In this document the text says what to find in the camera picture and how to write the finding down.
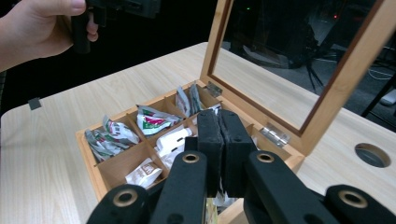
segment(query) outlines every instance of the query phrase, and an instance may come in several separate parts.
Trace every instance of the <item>wooden table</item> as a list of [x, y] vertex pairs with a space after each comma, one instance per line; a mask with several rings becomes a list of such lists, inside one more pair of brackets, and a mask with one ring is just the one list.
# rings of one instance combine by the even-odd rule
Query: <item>wooden table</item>
[[[43, 98], [35, 110], [23, 105], [8, 111], [1, 118], [0, 223], [85, 223], [98, 202], [75, 132], [104, 114], [118, 114], [198, 79], [205, 47], [192, 46]], [[374, 168], [360, 161], [353, 147], [361, 142], [396, 159], [395, 133], [342, 110], [298, 176], [319, 193], [334, 184], [353, 185], [396, 213], [394, 162]]]

